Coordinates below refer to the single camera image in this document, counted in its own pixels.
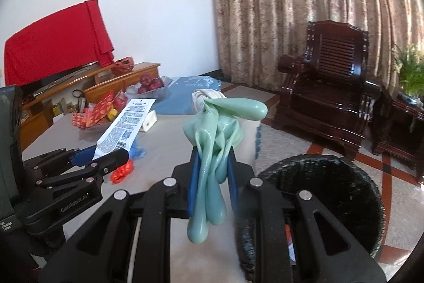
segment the wooden chair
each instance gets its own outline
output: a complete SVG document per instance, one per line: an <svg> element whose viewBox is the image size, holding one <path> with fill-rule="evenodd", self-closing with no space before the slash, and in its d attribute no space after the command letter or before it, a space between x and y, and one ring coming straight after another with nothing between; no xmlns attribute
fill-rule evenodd
<svg viewBox="0 0 424 283"><path fill-rule="evenodd" d="M354 159L371 120L381 81L367 75L368 32L347 23L309 22L305 54L280 58L289 74L274 127L295 125L342 144Z"/></svg>

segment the fruit bowl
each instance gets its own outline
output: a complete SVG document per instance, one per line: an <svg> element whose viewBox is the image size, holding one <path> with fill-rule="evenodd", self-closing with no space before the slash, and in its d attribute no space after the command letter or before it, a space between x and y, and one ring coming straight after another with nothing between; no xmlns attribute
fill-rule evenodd
<svg viewBox="0 0 424 283"><path fill-rule="evenodd" d="M128 97L128 100L131 99L156 99L157 102L166 99L170 95L169 86L173 83L173 80L169 77L163 76L160 77L163 82L163 87L150 90L148 92L138 94L137 91L141 87L141 83L134 84L129 86L125 91L125 96Z"/></svg>

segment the silver bolt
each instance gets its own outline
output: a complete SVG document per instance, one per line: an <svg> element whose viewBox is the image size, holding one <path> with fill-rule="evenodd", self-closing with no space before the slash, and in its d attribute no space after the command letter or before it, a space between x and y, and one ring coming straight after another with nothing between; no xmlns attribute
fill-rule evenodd
<svg viewBox="0 0 424 283"><path fill-rule="evenodd" d="M254 187L260 187L264 183L260 178L251 178L249 182Z"/></svg>
<svg viewBox="0 0 424 283"><path fill-rule="evenodd" d="M173 186L175 186L177 184L177 179L175 179L175 178L166 178L163 181L163 184L165 186L167 186L167 187L173 187Z"/></svg>
<svg viewBox="0 0 424 283"><path fill-rule="evenodd" d="M118 190L113 194L113 196L117 200L123 200L127 196L127 191Z"/></svg>
<svg viewBox="0 0 424 283"><path fill-rule="evenodd" d="M299 192L299 197L303 200L310 200L312 198L312 193L307 190L302 190Z"/></svg>

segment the black trash bag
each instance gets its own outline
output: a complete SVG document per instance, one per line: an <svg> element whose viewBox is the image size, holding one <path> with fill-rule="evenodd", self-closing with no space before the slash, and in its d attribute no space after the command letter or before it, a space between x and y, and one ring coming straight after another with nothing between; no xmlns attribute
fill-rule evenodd
<svg viewBox="0 0 424 283"><path fill-rule="evenodd" d="M367 173L346 158L298 155L270 166L258 175L280 191L312 192L353 234L372 257L385 230L385 211L378 187ZM246 280L254 280L255 228L253 219L236 219L236 245ZM293 281L298 282L295 265Z"/></svg>

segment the tiled floor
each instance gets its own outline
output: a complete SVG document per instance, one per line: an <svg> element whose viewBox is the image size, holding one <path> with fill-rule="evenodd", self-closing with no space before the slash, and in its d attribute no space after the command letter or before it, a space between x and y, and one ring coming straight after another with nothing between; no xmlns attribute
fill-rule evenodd
<svg viewBox="0 0 424 283"><path fill-rule="evenodd" d="M268 106L267 117L262 121L262 143L255 173L279 160L299 154L344 155L342 147L304 131L272 128L278 95L225 82L222 82L221 88L227 97L257 99ZM374 180L382 195L386 233L377 257L389 280L408 258L424 232L424 192L416 183L415 171L388 154L373 155L371 145L367 131L355 164Z"/></svg>

